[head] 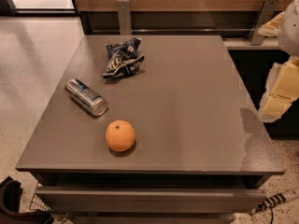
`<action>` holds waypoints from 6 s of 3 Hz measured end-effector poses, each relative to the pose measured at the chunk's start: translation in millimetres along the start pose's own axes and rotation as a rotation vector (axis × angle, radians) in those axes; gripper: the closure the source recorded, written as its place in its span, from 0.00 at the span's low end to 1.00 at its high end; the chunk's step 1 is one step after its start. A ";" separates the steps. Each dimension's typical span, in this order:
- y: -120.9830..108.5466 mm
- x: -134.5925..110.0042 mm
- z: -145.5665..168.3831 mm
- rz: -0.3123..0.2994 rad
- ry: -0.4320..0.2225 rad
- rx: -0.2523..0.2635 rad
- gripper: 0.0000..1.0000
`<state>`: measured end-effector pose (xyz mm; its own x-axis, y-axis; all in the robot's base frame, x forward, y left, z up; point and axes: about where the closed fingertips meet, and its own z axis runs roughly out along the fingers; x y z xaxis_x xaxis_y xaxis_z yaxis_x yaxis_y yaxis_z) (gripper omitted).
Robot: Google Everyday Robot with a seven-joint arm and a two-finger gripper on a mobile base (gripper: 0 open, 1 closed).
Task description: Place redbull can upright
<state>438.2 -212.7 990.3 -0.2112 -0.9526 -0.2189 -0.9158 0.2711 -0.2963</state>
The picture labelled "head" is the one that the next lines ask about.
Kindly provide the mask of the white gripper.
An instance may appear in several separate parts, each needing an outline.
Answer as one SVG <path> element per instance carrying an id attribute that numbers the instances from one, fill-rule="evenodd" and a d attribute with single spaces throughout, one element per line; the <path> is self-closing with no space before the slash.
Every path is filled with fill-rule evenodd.
<path id="1" fill-rule="evenodd" d="M 278 36 L 280 49 L 291 55 L 284 64 L 274 63 L 266 80 L 258 112 L 262 122 L 271 123 L 299 98 L 299 0 L 293 0 L 284 12 L 263 24 L 258 34 Z"/>

